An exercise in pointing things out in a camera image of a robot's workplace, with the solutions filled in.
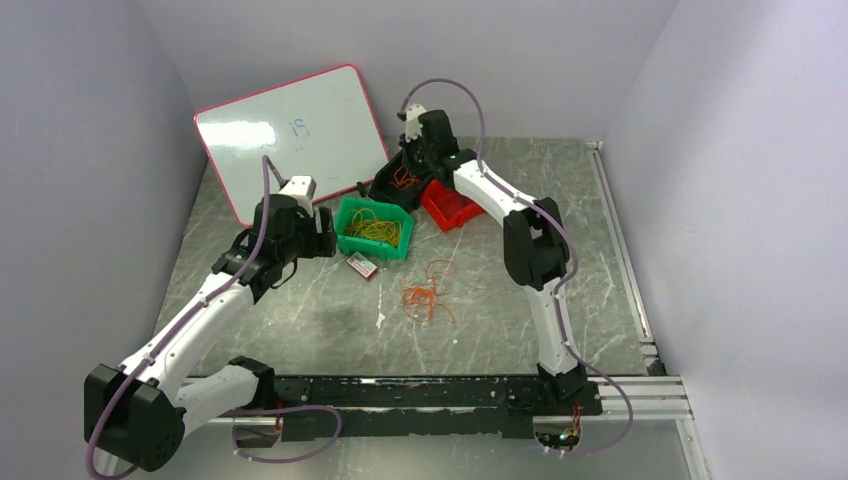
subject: metal frame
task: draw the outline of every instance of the metal frame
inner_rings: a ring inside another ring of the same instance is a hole
[[[598,183],[598,189],[601,191],[601,203],[604,205],[607,226],[609,227],[610,236],[613,239],[616,257],[618,257],[618,266],[621,269],[621,276],[624,279],[624,288],[627,291],[630,309],[633,312],[633,319],[636,322],[636,330],[643,337],[652,337],[651,327],[648,325],[648,317],[645,315],[645,307],[642,303],[642,294],[639,292],[639,285],[636,283],[633,264],[630,262],[630,254],[627,252],[627,245],[624,243],[621,224],[618,221],[618,214],[616,213],[612,193],[610,193],[609,183],[607,182],[607,175],[601,161],[601,152],[597,148],[594,148],[589,153],[591,155],[592,169],[595,172],[595,180]]]
[[[689,405],[683,381],[677,376],[665,377],[612,377],[631,398],[634,421],[674,421],[680,438],[691,480],[710,480],[710,472],[704,459],[695,419]],[[597,382],[604,406],[600,416],[583,417],[584,422],[622,421],[627,419],[627,409],[618,391],[601,377],[590,377]],[[534,424],[562,424],[571,421],[570,416],[535,417]],[[213,424],[235,427],[268,428],[273,431],[274,418],[217,418]]]

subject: purple tube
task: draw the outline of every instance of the purple tube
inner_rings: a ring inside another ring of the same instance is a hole
[[[288,413],[310,412],[310,411],[323,411],[323,412],[332,413],[333,416],[336,417],[336,431],[333,432],[333,436],[330,437],[330,439],[327,440],[327,442],[324,443],[324,445],[321,445],[320,447],[316,448],[315,450],[312,450],[309,453],[304,453],[303,455],[299,455],[297,457],[292,457],[292,458],[262,458],[262,457],[255,457],[253,455],[248,455],[248,454],[244,453],[243,451],[241,451],[240,448],[238,448],[238,442],[236,441],[236,430],[235,430],[235,428],[233,428],[233,434],[232,434],[231,438],[233,440],[233,448],[235,449],[234,453],[236,455],[240,456],[241,458],[244,458],[244,459],[247,459],[247,460],[250,460],[250,461],[253,461],[253,462],[258,462],[258,463],[283,464],[283,463],[299,462],[301,460],[308,460],[312,457],[316,457],[316,456],[320,455],[325,450],[327,450],[328,448],[333,446],[333,443],[335,443],[335,441],[338,440],[339,435],[342,433],[342,416],[339,414],[338,410],[336,410],[335,408],[332,408],[332,407],[324,406],[324,405],[303,405],[303,406],[300,406],[300,407],[280,408],[280,409],[276,409],[276,410],[233,410],[231,412],[225,413],[222,416],[224,416],[224,417],[260,417],[260,416],[263,416],[264,417],[264,416],[271,416],[271,415],[275,415],[275,416],[276,415],[286,415]]]

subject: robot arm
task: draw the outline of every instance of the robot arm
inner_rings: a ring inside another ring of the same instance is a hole
[[[565,338],[572,338],[568,311],[563,308],[560,326],[554,311],[554,287],[565,275],[568,248],[550,224],[516,201],[521,196],[560,221],[559,209],[550,198],[536,200],[519,192],[485,162],[476,161],[470,149],[460,149],[442,110],[427,111],[419,104],[410,105],[401,115],[405,122],[401,147],[404,166],[420,177],[432,177],[446,187],[480,205],[503,228],[504,263],[510,277],[527,295],[539,341],[539,366],[552,377],[574,372],[585,377],[582,367],[568,353]],[[484,177],[484,171],[501,185],[496,187]]]
[[[244,357],[230,361],[210,377],[183,384],[221,329],[241,317],[269,289],[276,288],[288,264],[296,265],[299,258],[335,255],[336,236],[329,209],[318,209],[321,231],[316,227],[314,191],[311,177],[293,177],[279,193],[270,196],[266,233],[258,256],[239,281],[208,299],[211,292],[231,281],[254,249],[263,216],[260,203],[254,226],[236,237],[192,301],[175,317],[191,314],[181,328],[177,321],[169,322],[117,369],[95,367],[86,378],[84,390],[87,441],[106,404],[127,379],[127,372],[136,372],[141,365],[146,366],[132,379],[97,446],[143,470],[160,468],[186,435],[229,410],[276,406],[274,370]],[[195,307],[198,302],[203,308]],[[151,351],[163,340],[166,343],[151,363]]]

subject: small box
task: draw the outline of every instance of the small box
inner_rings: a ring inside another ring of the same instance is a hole
[[[385,242],[378,242],[359,237],[349,237],[345,235],[347,226],[350,225],[356,212],[361,209],[370,210],[379,220],[397,222],[400,224],[400,239],[397,246],[393,246]],[[336,235],[338,236],[338,248],[339,251],[345,255],[352,255],[353,252],[361,252],[368,255],[374,255],[380,260],[406,260],[406,255],[409,252],[409,242],[412,238],[412,228],[414,225],[415,220],[412,218],[412,215],[406,213],[403,208],[398,205],[375,202],[365,198],[343,197],[342,203],[339,206],[339,211],[336,213],[335,220]]]
[[[436,180],[430,182],[421,195],[421,206],[430,213],[443,232],[461,227],[483,213],[483,207]]]
[[[347,264],[356,270],[357,273],[365,277],[366,280],[370,280],[371,277],[377,273],[377,265],[374,265],[371,260],[368,260],[359,252],[353,252],[353,255],[347,259]]]

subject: rubber band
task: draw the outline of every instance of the rubber band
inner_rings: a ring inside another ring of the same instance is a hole
[[[442,269],[433,269],[434,266],[442,265]],[[406,287],[400,292],[401,299],[403,300],[403,312],[407,317],[410,318],[413,322],[417,323],[426,323],[429,322],[433,318],[433,313],[439,307],[444,308],[448,311],[448,321],[450,323],[456,323],[456,319],[453,316],[453,312],[447,305],[444,303],[440,303],[438,301],[438,297],[446,295],[448,293],[447,287],[442,285],[441,291],[439,291],[437,277],[442,276],[446,277],[448,275],[453,275],[456,272],[456,264],[454,264],[450,260],[441,260],[436,259],[430,262],[427,265],[427,268],[424,270],[424,275],[429,280],[428,286],[414,285],[410,287]],[[418,315],[411,311],[414,307],[427,307],[427,315],[423,318],[419,318]]]
[[[380,220],[370,208],[361,208],[354,212],[344,234],[397,247],[400,243],[400,231],[400,222]]]
[[[413,187],[415,185],[421,184],[421,179],[413,176],[409,173],[406,167],[401,165],[397,170],[395,170],[394,181],[389,182],[389,185],[397,188],[398,190],[406,190],[409,187]]]

